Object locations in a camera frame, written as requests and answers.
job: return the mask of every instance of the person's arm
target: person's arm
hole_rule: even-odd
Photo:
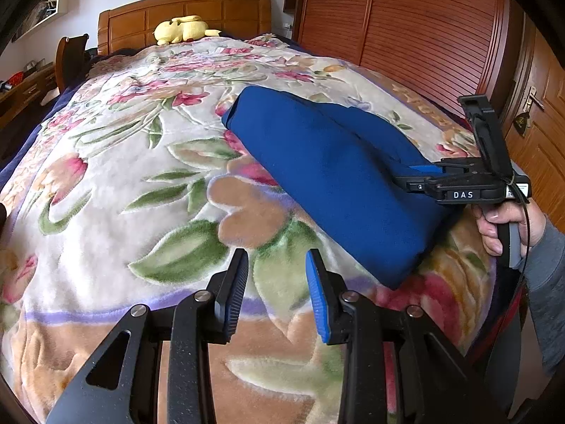
[[[502,253],[496,224],[519,222],[522,256],[525,255],[527,229],[524,211],[514,202],[505,202],[483,215],[473,206],[478,230],[487,252]],[[529,306],[536,335],[543,355],[543,368],[552,375],[565,357],[565,235],[546,219],[532,200],[528,205],[530,217],[530,252],[525,269],[529,289]]]

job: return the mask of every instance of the human hand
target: human hand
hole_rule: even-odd
[[[482,209],[478,205],[471,207],[473,214],[477,219],[478,231],[482,235],[482,243],[487,252],[494,257],[502,255],[502,242],[498,239],[497,224],[505,224],[508,222],[518,222],[518,231],[520,232],[521,255],[525,256],[526,244],[528,242],[528,230],[524,208],[512,201],[506,201],[496,208]],[[541,209],[533,199],[527,206],[528,216],[530,220],[530,247],[535,246],[543,236],[545,231],[546,218]]]

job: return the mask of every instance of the wooden chair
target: wooden chair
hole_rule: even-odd
[[[87,41],[88,35],[85,33],[74,38],[61,38],[59,42],[55,58],[55,80],[61,94],[84,67]]]

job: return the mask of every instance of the yellow plush toy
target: yellow plush toy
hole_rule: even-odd
[[[219,30],[208,30],[208,24],[199,16],[174,17],[166,22],[161,22],[153,32],[159,46],[219,34]]]

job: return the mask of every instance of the folded blue fabric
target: folded blue fabric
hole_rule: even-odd
[[[384,119],[249,86],[222,117],[253,157],[331,238],[395,289],[460,209],[397,187],[429,164]]]

